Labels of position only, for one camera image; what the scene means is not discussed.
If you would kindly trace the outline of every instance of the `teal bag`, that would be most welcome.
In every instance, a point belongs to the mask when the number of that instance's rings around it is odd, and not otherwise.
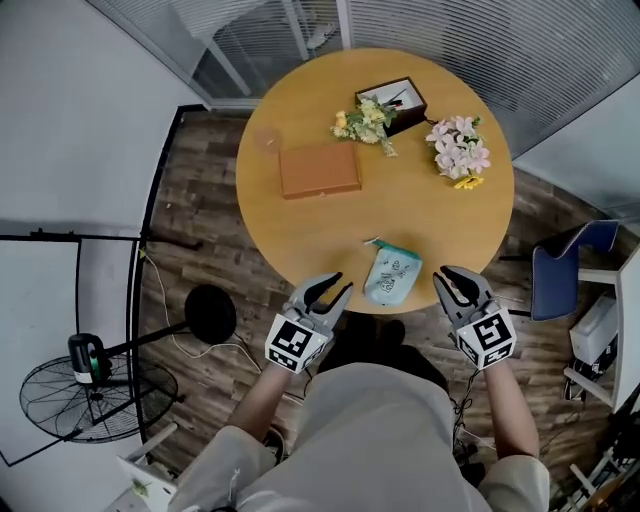
[[[365,242],[380,247],[373,262],[364,294],[374,304],[398,306],[409,295],[422,268],[422,258],[415,252],[374,238]]]

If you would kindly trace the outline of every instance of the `brown box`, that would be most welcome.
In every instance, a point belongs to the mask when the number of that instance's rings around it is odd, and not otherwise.
[[[387,137],[392,137],[396,133],[400,133],[426,120],[427,102],[424,101],[416,84],[408,76],[358,91],[356,93],[356,103],[359,102],[360,96],[376,96],[382,104],[392,98],[402,100],[403,105],[396,109],[397,116],[391,120],[390,126],[384,127]]]
[[[280,151],[280,180],[285,199],[360,190],[353,142],[336,142]]]

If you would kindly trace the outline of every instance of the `round wooden table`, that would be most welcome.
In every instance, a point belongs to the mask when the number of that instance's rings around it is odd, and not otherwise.
[[[427,102],[430,119],[482,117],[479,133],[491,151],[482,185],[456,190],[453,181],[438,175],[435,150],[424,140],[431,127],[421,123],[392,137],[395,158],[386,157],[380,145],[358,143],[361,191],[282,198],[279,149],[337,142],[329,127],[337,111],[354,108],[356,91],[406,76]],[[287,281],[297,285],[341,271],[343,281],[355,285],[347,309],[399,313],[437,302],[432,275],[441,265],[480,272],[491,261],[511,216],[513,169],[498,123],[464,82],[408,53],[359,49],[307,62],[266,94],[242,137],[237,190],[253,241]],[[424,260],[413,290],[398,307],[375,305],[362,291],[378,250],[363,241],[376,236]]]

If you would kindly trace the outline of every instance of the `round black fan base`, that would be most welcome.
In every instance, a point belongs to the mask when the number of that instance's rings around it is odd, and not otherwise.
[[[195,287],[184,303],[189,329],[200,341],[219,345],[236,330],[236,308],[229,294],[210,284]]]

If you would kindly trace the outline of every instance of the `artificial flower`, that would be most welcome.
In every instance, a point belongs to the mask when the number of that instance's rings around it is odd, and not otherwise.
[[[385,118],[384,112],[378,108],[376,102],[368,98],[363,98],[360,101],[359,108],[365,119],[368,118],[369,121],[382,121]]]
[[[438,149],[439,154],[436,156],[436,163],[438,167],[444,170],[449,170],[453,168],[456,164],[456,161],[460,158],[460,148],[456,146],[453,141],[453,137],[451,138],[451,142],[446,140],[444,143],[439,141],[436,143],[436,149]]]
[[[473,128],[473,117],[456,116],[455,128],[463,137],[475,137],[476,130]]]
[[[491,164],[488,160],[489,150],[484,147],[475,127],[481,122],[479,117],[450,118],[442,120],[425,138],[433,144],[438,154],[435,162],[440,174],[453,180],[460,180],[456,188],[473,188],[482,180],[475,180],[477,175]]]
[[[452,127],[453,125],[450,122],[443,119],[433,126],[433,128],[431,129],[431,133],[427,135],[425,140],[427,142],[439,142]]]
[[[336,113],[336,122],[330,130],[341,139],[360,140],[366,144],[380,143],[387,156],[396,156],[384,131],[384,125],[389,126],[395,115],[394,107],[380,105],[375,97],[359,98],[356,111]]]
[[[477,174],[472,174],[471,176],[462,178],[453,186],[453,188],[457,188],[457,189],[462,188],[465,190],[472,190],[478,185],[482,185],[483,182],[484,182],[484,178],[482,176],[478,176]]]
[[[485,167],[491,165],[491,162],[488,160],[489,150],[484,147],[482,139],[469,144],[469,156],[469,169],[473,171],[482,172]]]

